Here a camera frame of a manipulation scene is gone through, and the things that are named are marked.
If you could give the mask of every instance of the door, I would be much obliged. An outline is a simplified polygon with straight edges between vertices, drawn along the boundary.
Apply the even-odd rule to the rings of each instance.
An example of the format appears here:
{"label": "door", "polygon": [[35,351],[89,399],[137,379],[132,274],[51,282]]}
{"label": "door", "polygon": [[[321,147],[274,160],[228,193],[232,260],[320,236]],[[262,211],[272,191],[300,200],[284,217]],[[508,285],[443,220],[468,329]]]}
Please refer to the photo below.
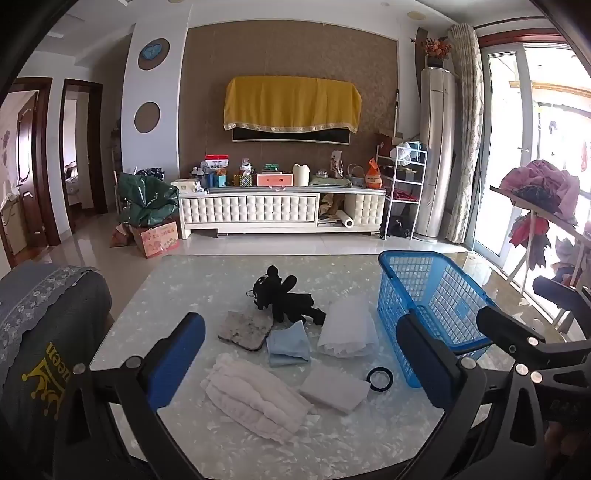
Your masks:
{"label": "door", "polygon": [[499,268],[510,252],[508,234],[521,209],[492,192],[515,167],[532,160],[533,115],[530,74],[523,45],[502,45],[482,50],[485,80],[485,129],[482,168],[468,243]]}
{"label": "door", "polygon": [[35,102],[37,94],[18,113],[17,126],[17,170],[18,193],[21,199],[22,211],[27,224],[27,244],[29,247],[46,247],[47,238],[39,199],[35,189],[34,155],[35,155]]}

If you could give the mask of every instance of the plastic container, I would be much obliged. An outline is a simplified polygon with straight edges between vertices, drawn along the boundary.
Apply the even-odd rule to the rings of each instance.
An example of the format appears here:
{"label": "plastic container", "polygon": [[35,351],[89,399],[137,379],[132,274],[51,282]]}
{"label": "plastic container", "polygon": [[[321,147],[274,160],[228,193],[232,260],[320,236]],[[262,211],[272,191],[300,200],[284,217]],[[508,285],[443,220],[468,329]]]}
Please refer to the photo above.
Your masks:
{"label": "plastic container", "polygon": [[396,340],[396,324],[410,309],[458,356],[476,360],[492,344],[478,331],[476,314],[495,303],[452,260],[436,252],[392,250],[378,260],[383,270],[378,314],[410,387],[421,385]]}

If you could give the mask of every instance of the cardboard box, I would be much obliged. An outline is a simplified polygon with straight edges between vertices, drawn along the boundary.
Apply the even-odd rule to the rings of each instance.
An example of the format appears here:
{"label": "cardboard box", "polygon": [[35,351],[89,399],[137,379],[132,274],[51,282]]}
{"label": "cardboard box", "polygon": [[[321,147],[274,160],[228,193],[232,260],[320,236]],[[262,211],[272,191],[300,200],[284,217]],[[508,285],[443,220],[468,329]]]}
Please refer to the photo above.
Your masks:
{"label": "cardboard box", "polygon": [[403,142],[402,134],[394,134],[392,130],[380,129],[377,137],[379,146],[378,155],[383,155],[384,157],[389,157],[390,151]]}
{"label": "cardboard box", "polygon": [[130,226],[129,229],[134,236],[135,244],[146,258],[161,255],[178,247],[178,230],[175,221],[152,228]]}

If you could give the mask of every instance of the stuffed animal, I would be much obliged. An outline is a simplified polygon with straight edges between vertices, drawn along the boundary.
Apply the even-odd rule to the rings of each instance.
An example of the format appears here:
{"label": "stuffed animal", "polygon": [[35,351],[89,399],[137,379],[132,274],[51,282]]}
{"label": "stuffed animal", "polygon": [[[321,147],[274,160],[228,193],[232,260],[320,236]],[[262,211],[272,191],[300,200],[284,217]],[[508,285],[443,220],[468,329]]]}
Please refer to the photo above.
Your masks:
{"label": "stuffed animal", "polygon": [[267,274],[259,278],[252,288],[255,305],[259,310],[273,305],[273,319],[283,322],[283,314],[291,323],[306,322],[304,317],[311,317],[316,325],[322,325],[326,314],[313,308],[314,299],[310,293],[288,293],[296,286],[297,278],[289,275],[281,282],[279,271],[275,265],[267,268]]}

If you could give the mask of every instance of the paper towel roll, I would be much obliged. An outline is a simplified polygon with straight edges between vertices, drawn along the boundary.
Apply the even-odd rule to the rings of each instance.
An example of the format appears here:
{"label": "paper towel roll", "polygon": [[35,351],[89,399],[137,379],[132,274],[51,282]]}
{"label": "paper towel roll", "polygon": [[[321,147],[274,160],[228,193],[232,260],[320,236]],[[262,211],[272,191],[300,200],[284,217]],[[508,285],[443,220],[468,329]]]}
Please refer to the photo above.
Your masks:
{"label": "paper towel roll", "polygon": [[353,219],[347,215],[343,210],[337,210],[336,216],[338,219],[343,222],[343,225],[347,228],[351,228],[353,226]]}

